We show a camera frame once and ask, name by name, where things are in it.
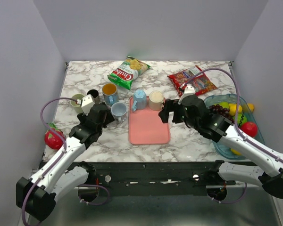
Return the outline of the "brown mug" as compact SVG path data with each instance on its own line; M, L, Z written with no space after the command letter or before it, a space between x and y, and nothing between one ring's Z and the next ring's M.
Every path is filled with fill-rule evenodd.
M99 104L100 103L100 95L99 92L96 89L91 89L87 92L87 95L91 95L94 103Z

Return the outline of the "green mug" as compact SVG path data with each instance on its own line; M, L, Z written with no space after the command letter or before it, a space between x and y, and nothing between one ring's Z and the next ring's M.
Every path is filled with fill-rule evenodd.
M81 103L82 103L83 97L84 97L83 94L75 94L75 95L72 96L72 99L74 99L74 100L70 101L70 104L71 104L72 108L77 113L82 113L83 112L83 110L81 108Z

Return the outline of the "light blue mug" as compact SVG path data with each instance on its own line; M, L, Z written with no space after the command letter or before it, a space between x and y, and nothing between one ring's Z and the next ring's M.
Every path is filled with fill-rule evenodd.
M138 89L133 94L133 104L131 110L135 112L136 110L143 110L147 106L147 96L144 90Z

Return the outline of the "cream mug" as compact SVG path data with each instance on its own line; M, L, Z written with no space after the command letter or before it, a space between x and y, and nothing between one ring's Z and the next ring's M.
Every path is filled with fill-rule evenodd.
M160 91L153 91L149 94L148 106L153 111L160 111L163 108L164 96Z

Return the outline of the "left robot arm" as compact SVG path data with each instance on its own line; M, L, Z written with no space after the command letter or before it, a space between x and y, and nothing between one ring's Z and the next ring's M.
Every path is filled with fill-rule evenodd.
M95 104L89 113L78 114L79 124L74 126L62 147L36 173L28 179L21 177L16 183L16 205L21 209L21 219L26 226L26 214L39 223L53 211L56 202L76 186L90 186L95 174L85 163L66 172L74 160L91 144L98 141L102 131L114 121L105 103Z

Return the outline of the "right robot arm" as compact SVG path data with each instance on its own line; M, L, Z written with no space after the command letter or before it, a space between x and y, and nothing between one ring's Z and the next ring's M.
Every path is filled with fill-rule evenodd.
M170 112L172 122L184 123L204 138L239 151L251 160L255 166L239 166L221 161L218 168L208 172L210 183L217 185L221 181L240 181L262 187L268 194L283 199L283 154L258 142L236 128L228 118L212 113L204 101L196 95L180 99L167 99L159 117L167 123Z

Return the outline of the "blue glazed mug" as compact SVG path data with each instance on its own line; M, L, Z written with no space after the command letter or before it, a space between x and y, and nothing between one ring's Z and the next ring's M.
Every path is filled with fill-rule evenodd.
M107 83L102 88L104 101L107 105L112 106L119 101L117 87L114 83Z

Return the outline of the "grey mug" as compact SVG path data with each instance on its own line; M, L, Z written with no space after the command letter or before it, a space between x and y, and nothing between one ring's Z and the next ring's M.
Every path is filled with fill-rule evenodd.
M111 107L111 113L118 123L122 123L127 118L127 106L121 102L114 103Z

